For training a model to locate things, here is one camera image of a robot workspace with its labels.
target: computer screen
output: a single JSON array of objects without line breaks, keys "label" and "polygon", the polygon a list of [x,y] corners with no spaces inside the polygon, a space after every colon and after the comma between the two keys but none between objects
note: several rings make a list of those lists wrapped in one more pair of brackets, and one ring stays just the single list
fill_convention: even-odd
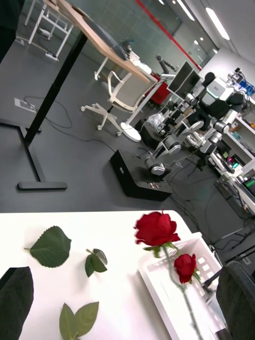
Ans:
[{"label": "computer screen", "polygon": [[249,180],[245,181],[243,185],[255,196],[255,177],[250,178]]},{"label": "computer screen", "polygon": [[195,71],[192,71],[184,81],[184,84],[176,91],[176,94],[182,99],[185,99],[186,95],[192,92],[199,80],[200,77],[198,74]]},{"label": "computer screen", "polygon": [[188,62],[185,62],[168,86],[168,90],[185,99],[186,95],[193,90],[199,80],[198,74],[196,74]]},{"label": "computer screen", "polygon": [[178,73],[176,74],[174,80],[171,82],[171,84],[168,86],[168,89],[171,92],[176,92],[179,90],[179,88],[182,86],[184,81],[187,79],[187,77],[190,75],[190,73],[193,71],[193,68],[190,66],[188,62],[185,62],[182,67],[179,69]]}]

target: monitor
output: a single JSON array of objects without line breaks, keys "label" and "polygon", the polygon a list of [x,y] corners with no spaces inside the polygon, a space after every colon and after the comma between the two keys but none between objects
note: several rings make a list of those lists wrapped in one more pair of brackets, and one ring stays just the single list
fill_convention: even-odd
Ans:
[{"label": "monitor", "polygon": [[124,49],[113,39],[113,37],[109,33],[107,33],[89,16],[84,15],[83,20],[117,54],[118,57],[120,57],[122,60],[128,60]]},{"label": "monitor", "polygon": [[168,86],[168,90],[184,100],[186,95],[191,93],[199,80],[200,77],[198,74],[196,74],[188,62],[185,62],[178,71],[174,80]]},{"label": "monitor", "polygon": [[193,89],[199,80],[199,75],[193,70],[186,78],[184,84],[176,91],[176,94],[182,99],[185,99],[187,94],[193,92]]},{"label": "monitor", "polygon": [[255,196],[255,177],[243,182],[243,185],[253,196]]}]

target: rose leaf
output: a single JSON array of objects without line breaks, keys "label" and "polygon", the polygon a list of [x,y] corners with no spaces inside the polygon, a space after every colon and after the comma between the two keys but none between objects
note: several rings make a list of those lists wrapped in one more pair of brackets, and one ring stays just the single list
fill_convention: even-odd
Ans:
[{"label": "rose leaf", "polygon": [[93,327],[98,314],[99,302],[89,303],[81,307],[75,314],[78,323],[78,335],[87,334]]},{"label": "rose leaf", "polygon": [[55,268],[61,266],[69,257],[71,240],[61,228],[53,226],[41,235],[30,249],[30,254],[45,267]]},{"label": "rose leaf", "polygon": [[103,273],[107,270],[103,262],[97,257],[97,255],[93,254],[92,256],[92,264],[93,268],[98,273]]},{"label": "rose leaf", "polygon": [[74,340],[78,334],[78,322],[71,308],[64,303],[60,318],[59,329],[63,340]]},{"label": "rose leaf", "polygon": [[199,277],[198,273],[195,272],[193,276],[198,280],[198,282],[201,282],[201,278]]},{"label": "rose leaf", "polygon": [[105,256],[105,253],[100,249],[93,249],[93,253],[96,254],[96,256],[105,264],[108,264],[107,258]]},{"label": "rose leaf", "polygon": [[94,266],[92,262],[92,256],[93,255],[88,255],[86,258],[86,263],[85,263],[85,271],[88,277],[90,277],[94,273]]}]

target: black table leg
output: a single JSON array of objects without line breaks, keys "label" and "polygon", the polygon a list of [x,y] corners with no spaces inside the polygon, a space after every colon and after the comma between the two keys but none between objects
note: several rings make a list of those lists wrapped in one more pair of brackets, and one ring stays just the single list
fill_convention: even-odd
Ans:
[{"label": "black table leg", "polygon": [[39,130],[42,122],[44,121],[47,113],[49,112],[49,109],[51,108],[52,104],[54,103],[54,100],[56,99],[61,86],[63,85],[66,77],[68,76],[70,70],[72,69],[75,61],[77,60],[78,56],[81,53],[82,48],[84,47],[86,41],[88,38],[80,32],[79,36],[76,39],[76,42],[74,43],[71,51],[68,54],[68,57],[66,58],[59,74],[57,75],[57,78],[55,79],[54,83],[52,84],[49,92],[47,93],[46,98],[44,99],[35,119],[33,120],[31,127],[29,128],[27,135],[25,136],[25,142],[30,144],[37,131]]},{"label": "black table leg", "polygon": [[7,120],[0,119],[0,125],[12,126],[17,128],[21,135],[21,140],[26,148],[28,158],[30,160],[30,164],[36,176],[37,182],[20,182],[17,187],[21,191],[38,191],[38,190],[66,190],[67,185],[64,182],[47,182],[41,169],[40,163],[36,156],[35,150],[30,145],[33,141],[35,135],[40,132],[40,126],[45,119],[49,109],[51,108],[54,100],[56,99],[61,86],[63,85],[66,77],[68,76],[70,70],[72,69],[75,61],[77,60],[79,54],[81,53],[82,48],[87,42],[88,38],[80,32],[79,36],[76,39],[71,51],[68,54],[56,80],[52,84],[46,98],[44,99],[35,119],[33,120],[31,126],[28,131],[26,128],[19,123],[10,122]]}]

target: white table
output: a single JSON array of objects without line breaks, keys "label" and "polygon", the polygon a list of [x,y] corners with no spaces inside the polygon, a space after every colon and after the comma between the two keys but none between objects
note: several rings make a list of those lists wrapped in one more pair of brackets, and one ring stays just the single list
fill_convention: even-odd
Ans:
[{"label": "white table", "polygon": [[[61,340],[58,320],[63,303],[74,312],[99,301],[99,314],[87,340],[169,340],[158,311],[137,273],[144,245],[136,245],[133,226],[145,211],[0,214],[0,277],[10,267],[29,266],[35,295],[20,340]],[[181,216],[165,211],[177,222],[182,238],[191,232]],[[23,248],[42,232],[58,225],[72,239],[70,257],[61,267],[42,267]],[[84,270],[86,249],[99,248],[108,258],[108,271]]]}]

